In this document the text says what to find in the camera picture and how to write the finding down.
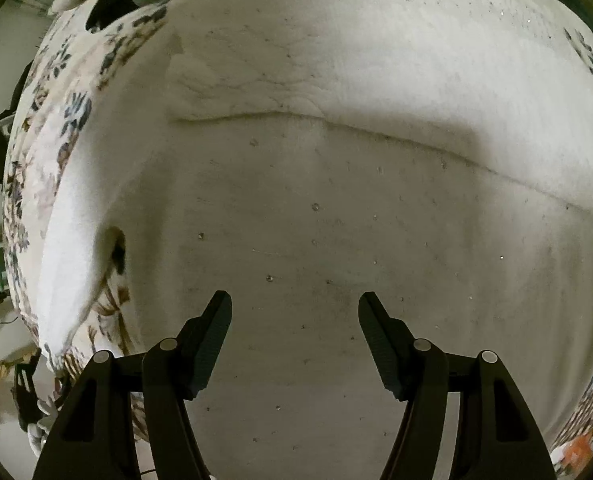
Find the black object beside bed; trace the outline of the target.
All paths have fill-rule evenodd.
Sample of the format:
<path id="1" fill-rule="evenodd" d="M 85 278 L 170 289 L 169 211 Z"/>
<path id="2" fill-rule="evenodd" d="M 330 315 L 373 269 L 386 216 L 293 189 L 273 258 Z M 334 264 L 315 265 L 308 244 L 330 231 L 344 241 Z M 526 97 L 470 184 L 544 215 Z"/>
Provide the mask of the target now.
<path id="1" fill-rule="evenodd" d="M 25 66 L 19 81 L 16 83 L 16 86 L 14 87 L 10 101 L 10 106 L 0 113 L 0 184 L 4 180 L 5 162 L 10 136 L 9 128 L 11 127 L 12 122 L 14 121 L 14 115 L 16 114 L 16 110 L 18 109 L 20 97 L 23 89 L 25 88 L 25 83 L 27 81 L 27 77 L 30 73 L 31 67 L 32 63 L 28 63 L 27 66 Z"/>

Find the white knit garment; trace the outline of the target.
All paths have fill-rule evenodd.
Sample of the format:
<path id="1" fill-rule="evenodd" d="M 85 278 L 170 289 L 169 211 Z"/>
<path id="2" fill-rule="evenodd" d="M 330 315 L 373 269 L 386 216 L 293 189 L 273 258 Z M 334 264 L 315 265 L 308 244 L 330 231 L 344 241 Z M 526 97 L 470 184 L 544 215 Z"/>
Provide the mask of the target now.
<path id="1" fill-rule="evenodd" d="M 400 421 L 372 290 L 498 352 L 547 442 L 593 369 L 593 33 L 557 0 L 170 0 L 65 156 L 37 286 L 61 366 L 115 240 L 126 332 L 232 320 L 190 408 L 223 479 L 373 479 Z"/>

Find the floral bed blanket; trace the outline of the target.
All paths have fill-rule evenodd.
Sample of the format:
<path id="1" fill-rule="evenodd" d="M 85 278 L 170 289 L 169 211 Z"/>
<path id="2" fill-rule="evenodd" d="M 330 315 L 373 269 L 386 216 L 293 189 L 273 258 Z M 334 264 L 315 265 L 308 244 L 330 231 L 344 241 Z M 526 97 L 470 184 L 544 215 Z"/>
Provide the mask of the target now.
<path id="1" fill-rule="evenodd" d="M 75 333 L 59 352 L 42 339 L 48 318 L 37 305 L 45 240 L 66 165 L 110 83 L 165 23 L 166 2 L 130 11 L 103 28 L 91 3 L 61 14 L 40 40 L 23 81 L 4 169 L 5 262 L 12 304 L 50 370 L 76 382 L 101 349 L 115 356 L 135 350 L 122 307 L 128 304 L 126 247 L 115 235 L 108 261 L 92 286 L 89 310 L 73 315 Z"/>

